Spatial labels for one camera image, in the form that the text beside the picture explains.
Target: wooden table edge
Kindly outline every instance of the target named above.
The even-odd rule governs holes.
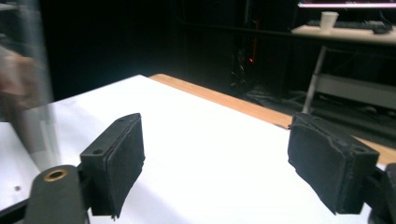
[[[253,118],[264,120],[284,129],[288,129],[288,126],[291,124],[290,115],[283,114],[260,105],[255,105],[253,103],[243,101],[241,99],[226,95],[218,91],[212,91],[208,88],[198,86],[175,77],[170,77],[165,74],[156,74],[150,76],[149,78],[167,86],[178,89],[180,91],[184,91],[189,94],[204,98],[213,103],[227,106],[231,109],[247,114]],[[396,150],[394,148],[385,147],[361,138],[357,139],[380,153],[378,160],[380,163],[389,164],[392,162],[396,162]]]

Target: white table surface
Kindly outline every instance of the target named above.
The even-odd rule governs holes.
[[[295,173],[287,130],[149,78],[50,107],[62,164],[73,165],[115,119],[141,113],[146,161],[115,223],[367,223],[368,206],[334,216]]]
[[[375,35],[372,30],[332,28],[329,33],[323,33],[317,26],[302,25],[291,30],[294,35],[306,35],[314,37],[326,37],[338,40],[354,40],[375,44],[396,45],[396,32],[390,31],[388,34]]]

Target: white cup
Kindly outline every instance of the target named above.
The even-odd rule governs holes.
[[[337,18],[338,18],[338,13],[336,12],[330,12],[330,11],[322,12],[320,18],[320,31],[322,33],[329,33],[334,27]]]

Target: black foam block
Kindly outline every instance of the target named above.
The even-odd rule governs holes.
[[[80,158],[83,174],[92,179],[92,214],[119,217],[145,160],[140,114],[114,121]]]
[[[324,119],[297,113],[288,154],[297,174],[333,213],[361,212],[362,181],[375,170],[377,151]]]

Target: desk leg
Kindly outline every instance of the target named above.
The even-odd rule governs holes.
[[[312,75],[311,82],[309,83],[308,93],[306,94],[304,108],[303,108],[303,113],[305,113],[305,114],[310,113],[309,110],[311,108],[312,100],[314,98],[315,91],[317,89],[319,75],[320,75],[321,67],[323,65],[324,58],[326,56],[326,51],[327,51],[327,47],[322,46],[320,49],[320,53],[318,56],[317,65],[315,67],[314,74]]]

